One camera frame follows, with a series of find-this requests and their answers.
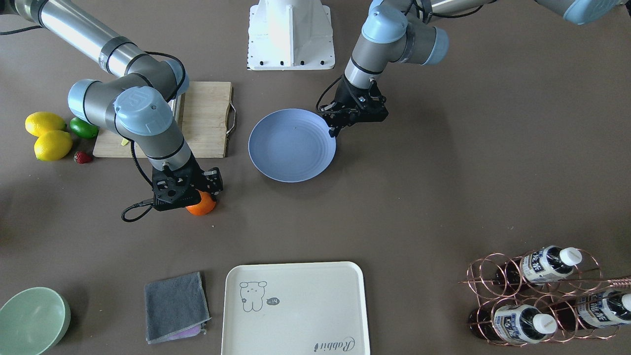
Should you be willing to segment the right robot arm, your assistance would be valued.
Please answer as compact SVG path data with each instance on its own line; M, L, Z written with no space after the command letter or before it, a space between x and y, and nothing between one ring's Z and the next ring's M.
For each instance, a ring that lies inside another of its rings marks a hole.
M1 13L51 31L115 76L75 83L68 105L79 119L140 147L152 165L153 191L141 205L169 211L197 205L205 195L216 201L219 169L199 167L169 106L189 86L180 60L158 61L70 0L3 0Z

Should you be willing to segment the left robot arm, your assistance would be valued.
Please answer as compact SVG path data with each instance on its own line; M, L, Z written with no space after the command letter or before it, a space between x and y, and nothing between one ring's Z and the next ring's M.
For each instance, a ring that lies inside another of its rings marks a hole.
M630 13L628 0L372 0L345 69L329 85L335 90L332 100L317 101L315 111L325 139L336 139L344 128L381 123L391 116L381 90L387 66L431 67L443 61L450 38L440 22L509 5L581 27L614 11Z

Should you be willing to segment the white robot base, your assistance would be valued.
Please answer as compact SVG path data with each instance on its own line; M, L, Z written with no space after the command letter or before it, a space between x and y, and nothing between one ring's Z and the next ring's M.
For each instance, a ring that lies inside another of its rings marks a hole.
M260 0L248 13L248 70L334 68L336 58L329 6L319 0Z

